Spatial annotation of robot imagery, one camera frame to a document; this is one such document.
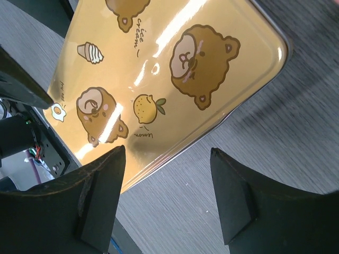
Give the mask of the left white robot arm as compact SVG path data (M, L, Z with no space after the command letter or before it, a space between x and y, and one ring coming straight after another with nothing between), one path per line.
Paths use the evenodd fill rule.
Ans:
M9 103L19 103L48 109L52 98L47 92L1 48L1 106L10 111ZM1 118L1 159L39 144L40 134L34 122L21 115Z

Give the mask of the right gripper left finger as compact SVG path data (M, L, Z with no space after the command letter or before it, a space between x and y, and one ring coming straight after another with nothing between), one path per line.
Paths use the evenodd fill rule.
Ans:
M107 253L125 166L118 146L54 180L1 192L1 253Z

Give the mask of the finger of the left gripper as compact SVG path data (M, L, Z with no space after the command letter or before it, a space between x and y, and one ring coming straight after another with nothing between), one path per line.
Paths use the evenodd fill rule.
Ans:
M1 98L48 109L53 99L1 48Z

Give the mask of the silver tin lid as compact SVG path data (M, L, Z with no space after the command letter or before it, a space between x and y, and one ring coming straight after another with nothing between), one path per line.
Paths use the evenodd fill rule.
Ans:
M273 80L289 51L258 1L79 1L44 116L82 165L124 146L126 191Z

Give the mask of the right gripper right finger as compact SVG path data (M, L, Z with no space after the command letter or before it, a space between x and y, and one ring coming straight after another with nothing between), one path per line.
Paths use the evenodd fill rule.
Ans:
M224 244L231 253L338 253L338 191L300 190L211 149Z

